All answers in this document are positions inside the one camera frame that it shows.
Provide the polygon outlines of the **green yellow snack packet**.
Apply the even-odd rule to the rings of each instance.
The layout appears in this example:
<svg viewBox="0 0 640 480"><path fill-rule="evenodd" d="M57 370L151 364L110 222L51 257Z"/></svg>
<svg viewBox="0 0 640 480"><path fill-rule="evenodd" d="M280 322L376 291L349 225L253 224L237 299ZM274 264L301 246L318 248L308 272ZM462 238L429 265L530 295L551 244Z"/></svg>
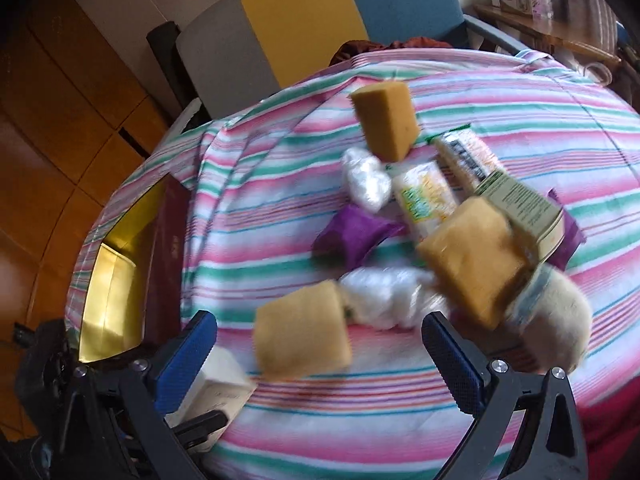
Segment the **green yellow snack packet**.
<svg viewBox="0 0 640 480"><path fill-rule="evenodd" d="M392 189L417 243L432 234L458 206L434 160L401 171L393 177Z"/></svg>

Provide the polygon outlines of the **wooden wardrobe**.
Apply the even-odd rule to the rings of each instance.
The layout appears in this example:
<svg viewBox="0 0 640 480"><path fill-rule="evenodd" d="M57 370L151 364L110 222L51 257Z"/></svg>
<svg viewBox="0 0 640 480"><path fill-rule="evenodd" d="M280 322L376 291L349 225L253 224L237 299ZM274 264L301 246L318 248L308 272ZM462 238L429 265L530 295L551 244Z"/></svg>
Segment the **wooden wardrobe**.
<svg viewBox="0 0 640 480"><path fill-rule="evenodd" d="M15 324L60 318L112 193L163 137L152 96L76 0L32 0L1 45L1 427L35 430L13 391Z"/></svg>

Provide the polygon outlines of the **green white carton box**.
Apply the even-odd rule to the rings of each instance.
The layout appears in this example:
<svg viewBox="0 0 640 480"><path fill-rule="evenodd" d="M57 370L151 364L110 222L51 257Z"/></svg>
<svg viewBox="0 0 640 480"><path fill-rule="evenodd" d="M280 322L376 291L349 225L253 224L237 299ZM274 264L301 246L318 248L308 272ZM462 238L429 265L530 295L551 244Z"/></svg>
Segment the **green white carton box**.
<svg viewBox="0 0 640 480"><path fill-rule="evenodd" d="M516 240L534 263L546 261L564 240L561 207L510 174L493 171L475 194L506 216Z"/></svg>

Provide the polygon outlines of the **dark red cloth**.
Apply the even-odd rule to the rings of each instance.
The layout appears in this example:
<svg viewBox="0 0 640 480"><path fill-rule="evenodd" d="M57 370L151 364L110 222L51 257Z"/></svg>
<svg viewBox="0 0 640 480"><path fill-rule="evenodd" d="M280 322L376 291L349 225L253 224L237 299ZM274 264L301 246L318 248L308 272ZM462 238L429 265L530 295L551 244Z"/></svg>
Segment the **dark red cloth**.
<svg viewBox="0 0 640 480"><path fill-rule="evenodd" d="M452 45L446 41L439 41L427 37L412 37L406 41L393 41L390 44L380 44L370 40L349 40L341 45L334 53L329 66L334 66L354 58L357 55L375 51L388 51L408 48L445 48L451 49Z"/></svg>

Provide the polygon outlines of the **gold storage box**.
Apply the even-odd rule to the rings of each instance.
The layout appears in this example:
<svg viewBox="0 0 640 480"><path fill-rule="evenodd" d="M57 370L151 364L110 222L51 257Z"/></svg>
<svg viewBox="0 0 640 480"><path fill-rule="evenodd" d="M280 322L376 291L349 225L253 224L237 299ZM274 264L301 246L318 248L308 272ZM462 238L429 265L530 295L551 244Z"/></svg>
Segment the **gold storage box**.
<svg viewBox="0 0 640 480"><path fill-rule="evenodd" d="M178 335L190 199L165 174L103 237L82 312L80 362L140 356Z"/></svg>

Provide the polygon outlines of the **wooden side table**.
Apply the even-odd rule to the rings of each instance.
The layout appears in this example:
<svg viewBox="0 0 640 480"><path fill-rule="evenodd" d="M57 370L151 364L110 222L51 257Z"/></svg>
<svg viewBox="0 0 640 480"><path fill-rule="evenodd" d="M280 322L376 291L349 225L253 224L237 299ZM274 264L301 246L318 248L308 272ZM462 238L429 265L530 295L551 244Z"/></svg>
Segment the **wooden side table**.
<svg viewBox="0 0 640 480"><path fill-rule="evenodd" d="M606 48L591 32L575 25L510 13L496 6L474 4L473 8L477 16L486 23L503 24L529 36L538 50L554 53L557 48L564 48L609 68L616 68L622 62L614 48Z"/></svg>

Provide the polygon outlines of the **yellow sponge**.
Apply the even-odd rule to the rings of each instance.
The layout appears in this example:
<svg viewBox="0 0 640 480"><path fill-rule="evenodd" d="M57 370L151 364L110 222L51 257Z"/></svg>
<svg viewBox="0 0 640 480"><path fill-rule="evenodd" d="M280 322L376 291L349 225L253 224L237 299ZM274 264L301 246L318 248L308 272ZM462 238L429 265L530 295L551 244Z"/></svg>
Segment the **yellow sponge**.
<svg viewBox="0 0 640 480"><path fill-rule="evenodd" d="M369 151L383 162L401 162L419 136L409 87L402 81L367 84L349 96Z"/></svg>
<svg viewBox="0 0 640 480"><path fill-rule="evenodd" d="M352 365L337 282L306 286L256 310L254 353L265 380L334 373Z"/></svg>
<svg viewBox="0 0 640 480"><path fill-rule="evenodd" d="M530 270L508 220L483 197L458 206L416 251L445 295L488 330L502 322Z"/></svg>

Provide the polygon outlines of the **red blanket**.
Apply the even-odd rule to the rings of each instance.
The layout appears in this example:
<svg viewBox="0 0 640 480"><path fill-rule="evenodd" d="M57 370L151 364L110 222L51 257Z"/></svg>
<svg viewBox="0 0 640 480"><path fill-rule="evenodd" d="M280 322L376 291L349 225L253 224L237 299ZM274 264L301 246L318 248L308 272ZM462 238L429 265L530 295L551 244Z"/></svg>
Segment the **red blanket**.
<svg viewBox="0 0 640 480"><path fill-rule="evenodd" d="M639 435L639 381L579 409L588 455L588 478L608 479Z"/></svg>

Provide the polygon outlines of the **striped bed sheet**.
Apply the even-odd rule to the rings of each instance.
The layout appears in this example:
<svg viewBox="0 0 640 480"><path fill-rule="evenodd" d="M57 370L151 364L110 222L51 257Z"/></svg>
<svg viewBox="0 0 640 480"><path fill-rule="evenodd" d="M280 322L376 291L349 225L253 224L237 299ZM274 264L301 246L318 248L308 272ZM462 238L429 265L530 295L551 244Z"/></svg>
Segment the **striped bed sheet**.
<svg viewBox="0 0 640 480"><path fill-rule="evenodd" d="M461 322L416 253L458 212L509 222L454 170L517 180L585 241L560 272L512 263L496 330ZM639 116L551 56L407 49L357 56L159 148L82 245L65 312L82 316L107 237L157 182L190 191L180 318L207 311L252 394L203 467L228 479L433 479L469 430L420 327L442 309L511 372L565 370L606 477L639 417Z"/></svg>

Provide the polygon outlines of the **clear cracker pack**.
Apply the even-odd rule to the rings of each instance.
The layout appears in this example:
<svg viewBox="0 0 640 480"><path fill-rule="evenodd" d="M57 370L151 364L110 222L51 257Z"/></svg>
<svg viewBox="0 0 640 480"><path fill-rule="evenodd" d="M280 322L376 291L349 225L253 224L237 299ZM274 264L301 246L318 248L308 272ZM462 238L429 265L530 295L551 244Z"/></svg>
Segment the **clear cracker pack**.
<svg viewBox="0 0 640 480"><path fill-rule="evenodd" d="M468 194L474 194L494 171L506 171L497 155L475 133L471 125L441 133L434 137L432 143Z"/></svg>

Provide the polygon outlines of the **pink striped curtain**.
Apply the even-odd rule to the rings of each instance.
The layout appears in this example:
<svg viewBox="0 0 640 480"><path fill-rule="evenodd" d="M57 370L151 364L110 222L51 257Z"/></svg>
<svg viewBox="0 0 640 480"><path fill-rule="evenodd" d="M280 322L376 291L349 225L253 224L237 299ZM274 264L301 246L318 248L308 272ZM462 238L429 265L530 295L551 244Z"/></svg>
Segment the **pink striped curtain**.
<svg viewBox="0 0 640 480"><path fill-rule="evenodd" d="M552 0L560 18L572 29L584 32L591 43L614 54L617 44L616 16L605 0Z"/></svg>

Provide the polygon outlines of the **purple snack packet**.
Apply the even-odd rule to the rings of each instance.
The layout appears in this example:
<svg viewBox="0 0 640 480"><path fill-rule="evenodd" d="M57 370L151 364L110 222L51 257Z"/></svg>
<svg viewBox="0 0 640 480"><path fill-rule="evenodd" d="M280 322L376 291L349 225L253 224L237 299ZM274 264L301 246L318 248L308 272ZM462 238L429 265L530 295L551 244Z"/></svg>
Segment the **purple snack packet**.
<svg viewBox="0 0 640 480"><path fill-rule="evenodd" d="M312 244L317 256L340 257L347 271L363 265L370 253L390 237L405 231L405 226L354 204L342 207Z"/></svg>
<svg viewBox="0 0 640 480"><path fill-rule="evenodd" d="M548 258L547 262L560 271L565 271L570 259L575 255L577 249L585 243L587 237L575 218L563 205L560 196L555 192L554 188L550 188L547 196L549 200L561 208L564 221L563 240Z"/></svg>

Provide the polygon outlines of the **grey yellow blue headboard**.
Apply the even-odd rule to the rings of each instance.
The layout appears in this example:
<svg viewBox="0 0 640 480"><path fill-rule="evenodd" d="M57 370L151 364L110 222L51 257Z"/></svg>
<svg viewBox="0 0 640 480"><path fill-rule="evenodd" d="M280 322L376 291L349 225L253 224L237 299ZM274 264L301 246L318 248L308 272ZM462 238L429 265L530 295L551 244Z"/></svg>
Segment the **grey yellow blue headboard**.
<svg viewBox="0 0 640 480"><path fill-rule="evenodd" d="M210 117L256 104L328 67L349 40L469 44L459 0L220 0L177 50Z"/></svg>

